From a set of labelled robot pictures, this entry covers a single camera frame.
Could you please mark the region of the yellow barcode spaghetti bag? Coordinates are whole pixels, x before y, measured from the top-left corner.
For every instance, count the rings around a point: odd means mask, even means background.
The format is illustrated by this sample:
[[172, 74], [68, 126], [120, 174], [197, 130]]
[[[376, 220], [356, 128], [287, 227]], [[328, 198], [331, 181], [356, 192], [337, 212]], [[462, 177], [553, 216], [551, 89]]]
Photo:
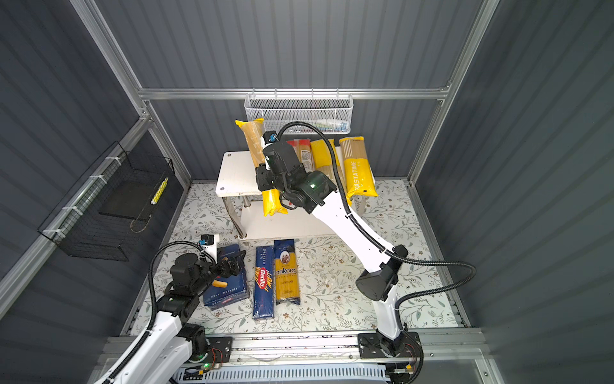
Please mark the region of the yellow barcode spaghetti bag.
[[346, 185], [343, 166], [341, 165], [340, 155], [335, 154], [335, 163], [333, 163], [328, 146], [324, 143], [323, 139], [312, 141], [310, 146], [315, 170], [321, 171], [321, 173], [326, 175], [336, 186], [338, 186], [337, 180], [334, 176], [334, 169], [337, 169], [340, 176], [340, 181], [342, 182], [342, 188], [344, 192], [347, 192], [348, 188]]

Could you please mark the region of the blue yellow spaghetti bag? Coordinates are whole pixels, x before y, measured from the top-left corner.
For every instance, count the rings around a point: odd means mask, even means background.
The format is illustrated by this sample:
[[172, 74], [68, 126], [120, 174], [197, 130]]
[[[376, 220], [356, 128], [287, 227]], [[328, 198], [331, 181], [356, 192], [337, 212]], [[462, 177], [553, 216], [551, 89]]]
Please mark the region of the blue yellow spaghetti bag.
[[301, 304], [297, 256], [293, 239], [274, 241], [276, 304]]

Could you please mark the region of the yellow clear spaghetti bag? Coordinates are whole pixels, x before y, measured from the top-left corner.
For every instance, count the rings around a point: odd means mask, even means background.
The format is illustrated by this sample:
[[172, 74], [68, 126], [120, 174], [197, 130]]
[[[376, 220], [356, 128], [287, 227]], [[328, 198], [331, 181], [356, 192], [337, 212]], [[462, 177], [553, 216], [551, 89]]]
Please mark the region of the yellow clear spaghetti bag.
[[[246, 143], [256, 170], [261, 165], [265, 165], [263, 155], [264, 119], [259, 118], [253, 121], [235, 121], [236, 125], [243, 132]], [[280, 192], [275, 189], [268, 189], [262, 192], [264, 216], [274, 216], [277, 213], [288, 214], [288, 210], [281, 204]]]

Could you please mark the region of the red yellow spaghetti bag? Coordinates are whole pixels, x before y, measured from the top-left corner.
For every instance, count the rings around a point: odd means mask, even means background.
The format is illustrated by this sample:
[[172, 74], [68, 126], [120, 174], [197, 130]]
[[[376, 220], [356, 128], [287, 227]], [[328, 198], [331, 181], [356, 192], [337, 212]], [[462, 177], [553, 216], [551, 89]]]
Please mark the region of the red yellow spaghetti bag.
[[309, 139], [293, 139], [288, 144], [294, 148], [299, 162], [304, 166], [306, 172], [313, 172], [313, 153]]

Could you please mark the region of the yellow Pastatime spaghetti bag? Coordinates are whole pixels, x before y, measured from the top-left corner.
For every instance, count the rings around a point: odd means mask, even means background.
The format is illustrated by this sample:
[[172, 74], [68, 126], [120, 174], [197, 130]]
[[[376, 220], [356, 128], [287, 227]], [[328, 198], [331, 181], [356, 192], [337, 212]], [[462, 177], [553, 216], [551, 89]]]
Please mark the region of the yellow Pastatime spaghetti bag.
[[363, 137], [348, 137], [340, 140], [347, 196], [377, 197], [374, 176], [367, 158]]

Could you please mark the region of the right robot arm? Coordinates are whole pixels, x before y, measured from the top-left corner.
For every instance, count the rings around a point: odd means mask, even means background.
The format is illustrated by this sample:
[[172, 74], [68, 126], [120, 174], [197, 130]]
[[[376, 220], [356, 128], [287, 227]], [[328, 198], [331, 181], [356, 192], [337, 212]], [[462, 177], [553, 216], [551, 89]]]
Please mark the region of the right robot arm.
[[[401, 321], [401, 304], [410, 299], [457, 289], [473, 279], [476, 267], [468, 262], [412, 259], [404, 246], [394, 246], [385, 241], [350, 207], [338, 171], [328, 178], [321, 171], [305, 170], [294, 149], [282, 139], [283, 134], [295, 125], [290, 122], [280, 131], [262, 134], [260, 142], [264, 161], [256, 169], [259, 190], [278, 191], [284, 208], [301, 208], [311, 214], [326, 224], [356, 254], [364, 267], [356, 286], [374, 304], [376, 334], [382, 352], [389, 357], [397, 357], [405, 351], [414, 358], [422, 357], [421, 343]], [[399, 296], [398, 272], [404, 264], [463, 267], [469, 273], [448, 286]]]

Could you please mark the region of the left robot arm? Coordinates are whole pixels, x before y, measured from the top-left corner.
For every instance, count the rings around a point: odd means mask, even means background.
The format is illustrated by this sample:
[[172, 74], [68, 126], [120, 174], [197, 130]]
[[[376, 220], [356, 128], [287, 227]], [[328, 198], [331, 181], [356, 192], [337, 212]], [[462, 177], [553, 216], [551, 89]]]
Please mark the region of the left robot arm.
[[150, 291], [150, 320], [121, 357], [101, 374], [99, 383], [175, 383], [174, 375], [185, 363], [198, 366], [198, 374], [224, 363], [225, 355], [211, 346], [203, 326], [189, 320], [212, 286], [223, 287], [220, 278], [237, 276], [245, 267], [245, 251], [226, 259], [214, 259], [198, 243], [174, 241], [158, 250], [158, 259], [172, 246], [189, 246], [195, 253], [180, 255], [171, 267], [172, 281], [165, 294], [156, 298], [154, 264], [147, 276]]

